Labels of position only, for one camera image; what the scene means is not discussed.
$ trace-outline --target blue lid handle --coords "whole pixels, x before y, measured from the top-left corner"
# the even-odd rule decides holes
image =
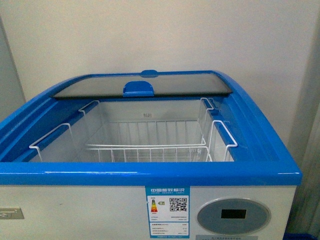
[[[123,87],[123,97],[153,97],[154,88],[147,81],[129,81]]]
[[[156,70],[149,69],[149,70],[143,70],[140,73],[140,76],[142,78],[156,78],[159,76],[159,73]]]

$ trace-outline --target white wire basket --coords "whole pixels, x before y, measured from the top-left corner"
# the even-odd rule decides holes
[[[96,105],[89,112],[86,108]],[[62,123],[29,147],[32,162],[232,162],[238,146],[221,120],[213,120],[208,98],[172,101],[92,101],[75,124]],[[39,144],[66,131],[44,149]],[[225,143],[218,131],[228,136]]]

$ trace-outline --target white wall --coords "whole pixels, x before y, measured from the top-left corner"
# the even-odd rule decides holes
[[[0,19],[0,121],[25,103]]]
[[[88,73],[220,70],[287,143],[319,7],[318,0],[7,0],[0,15],[27,99]]]

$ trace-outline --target digital display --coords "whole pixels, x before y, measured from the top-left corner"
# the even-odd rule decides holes
[[[245,219],[246,209],[222,209],[221,218],[222,219]]]

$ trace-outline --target circular control panel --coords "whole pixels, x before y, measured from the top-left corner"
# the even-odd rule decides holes
[[[256,231],[270,219],[269,210],[252,200],[232,198],[209,203],[197,215],[199,224],[214,233],[241,235]]]

